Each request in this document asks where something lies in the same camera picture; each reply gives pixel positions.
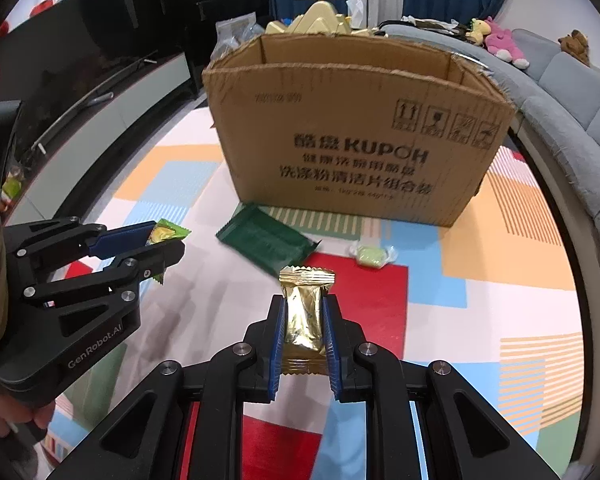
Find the person left hand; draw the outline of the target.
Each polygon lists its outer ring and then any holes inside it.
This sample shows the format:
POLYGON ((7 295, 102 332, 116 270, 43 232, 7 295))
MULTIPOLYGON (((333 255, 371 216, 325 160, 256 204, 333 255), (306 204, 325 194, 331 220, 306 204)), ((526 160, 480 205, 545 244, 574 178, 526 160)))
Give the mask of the person left hand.
POLYGON ((17 424, 33 422, 38 428, 46 430, 54 416, 55 408, 55 401, 42 408, 29 408, 8 394, 0 393, 0 449, 6 453, 6 457, 14 466, 24 469, 38 466, 36 453, 16 437, 14 427, 17 424))

